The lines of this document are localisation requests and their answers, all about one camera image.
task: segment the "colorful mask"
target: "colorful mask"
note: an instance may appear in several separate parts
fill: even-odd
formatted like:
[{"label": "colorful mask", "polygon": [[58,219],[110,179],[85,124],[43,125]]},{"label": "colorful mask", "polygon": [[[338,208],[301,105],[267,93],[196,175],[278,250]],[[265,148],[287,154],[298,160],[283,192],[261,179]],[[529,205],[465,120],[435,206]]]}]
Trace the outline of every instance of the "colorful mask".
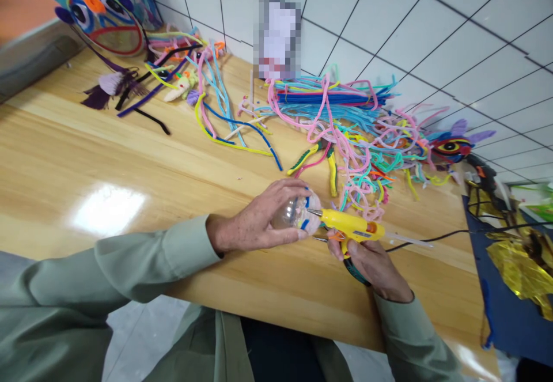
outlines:
[{"label": "colorful mask", "polygon": [[465,137],[465,119],[457,121],[451,130],[439,131],[426,136],[432,147],[432,160],[436,164],[454,164],[471,154],[477,142],[492,137],[495,130],[482,131]]},{"label": "colorful mask", "polygon": [[99,47],[116,55],[136,55],[144,49],[142,26],[132,14],[130,0],[56,0],[58,17],[77,24]]}]

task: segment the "wrist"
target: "wrist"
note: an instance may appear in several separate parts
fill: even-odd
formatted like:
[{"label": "wrist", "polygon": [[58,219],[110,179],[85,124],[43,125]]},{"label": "wrist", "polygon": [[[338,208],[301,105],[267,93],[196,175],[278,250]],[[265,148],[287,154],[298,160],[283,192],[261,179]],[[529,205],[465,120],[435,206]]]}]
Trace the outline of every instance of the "wrist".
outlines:
[{"label": "wrist", "polygon": [[228,240],[228,234],[225,233],[225,227],[228,219],[220,215],[211,214],[206,221],[207,237],[211,242],[213,250],[217,254],[224,254],[232,250]]},{"label": "wrist", "polygon": [[396,285],[393,286],[379,287],[373,285],[373,290],[381,298],[388,301],[410,303],[415,299],[415,294],[403,277]]}]

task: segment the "light green jacket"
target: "light green jacket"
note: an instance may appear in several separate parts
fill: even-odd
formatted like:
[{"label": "light green jacket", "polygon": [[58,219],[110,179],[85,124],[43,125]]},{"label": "light green jacket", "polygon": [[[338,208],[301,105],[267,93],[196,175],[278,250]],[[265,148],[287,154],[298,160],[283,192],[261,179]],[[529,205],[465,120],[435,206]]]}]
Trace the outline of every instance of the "light green jacket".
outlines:
[{"label": "light green jacket", "polygon": [[[149,302],[171,283],[220,261],[206,218],[107,238],[1,283],[0,381],[101,381],[112,336],[107,315],[130,300]],[[375,298],[396,381],[462,381],[459,362],[418,300]],[[313,346],[328,382],[351,381],[333,341],[313,337]],[[146,381],[253,382],[240,318],[191,305],[173,347]]]}]

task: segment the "wooden table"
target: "wooden table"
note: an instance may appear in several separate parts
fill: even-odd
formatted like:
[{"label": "wooden table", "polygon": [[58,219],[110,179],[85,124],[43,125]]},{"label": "wooden table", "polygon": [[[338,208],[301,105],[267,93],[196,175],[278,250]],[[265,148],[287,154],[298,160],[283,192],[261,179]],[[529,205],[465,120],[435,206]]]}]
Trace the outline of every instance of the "wooden table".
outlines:
[{"label": "wooden table", "polygon": [[[236,103],[249,93],[251,65],[231,56],[223,63]],[[168,228],[204,213],[232,215],[285,175],[272,158],[211,142],[193,109],[164,103],[163,91],[143,109],[165,122],[171,136],[137,113],[119,119],[115,103],[104,111],[80,105],[82,91],[106,72],[85,50],[71,68],[57,69],[0,107],[1,250],[33,259],[63,257],[106,236]],[[261,85],[255,81],[255,100],[265,103]],[[224,124],[213,122],[225,132]],[[268,126],[283,166],[291,166],[308,148],[305,134],[278,118]],[[245,138],[250,147],[265,148],[258,135]],[[302,175],[326,205],[328,176],[324,164]],[[416,188],[419,202],[403,180],[395,183],[383,222],[388,230],[424,239],[466,228],[458,186]],[[480,348],[483,302],[468,236],[452,236],[432,249],[413,245],[391,257],[464,373],[499,380],[495,354]],[[372,296],[315,240],[230,254],[179,282],[171,295],[384,349]]]}]

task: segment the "black power cord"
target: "black power cord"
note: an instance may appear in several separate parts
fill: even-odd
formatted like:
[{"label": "black power cord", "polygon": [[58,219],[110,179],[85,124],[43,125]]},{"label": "black power cord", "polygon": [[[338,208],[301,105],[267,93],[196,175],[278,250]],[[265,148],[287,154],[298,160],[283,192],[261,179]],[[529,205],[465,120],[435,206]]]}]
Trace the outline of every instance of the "black power cord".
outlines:
[{"label": "black power cord", "polygon": [[[518,225],[513,225],[513,226],[504,226],[503,228],[477,229],[475,231],[471,231],[470,229],[458,229],[456,231],[449,232],[447,234],[444,234],[444,235],[436,237],[436,238],[431,238],[431,239],[427,239],[427,240],[420,240],[420,241],[423,241],[423,242],[439,241],[440,239],[450,237],[451,235],[455,235],[455,234],[460,233],[460,232],[466,232],[466,233],[472,233],[472,234],[490,233],[490,232],[505,232],[505,231],[508,231],[508,230],[511,230],[511,229],[524,228],[526,226],[540,226],[540,225],[551,225],[551,224],[553,224],[553,222],[532,222],[530,224],[518,224]],[[397,247],[387,249],[386,252],[397,251],[397,250],[405,248],[406,246],[411,245],[411,244],[412,243],[403,243],[401,245],[398,245]]]}]

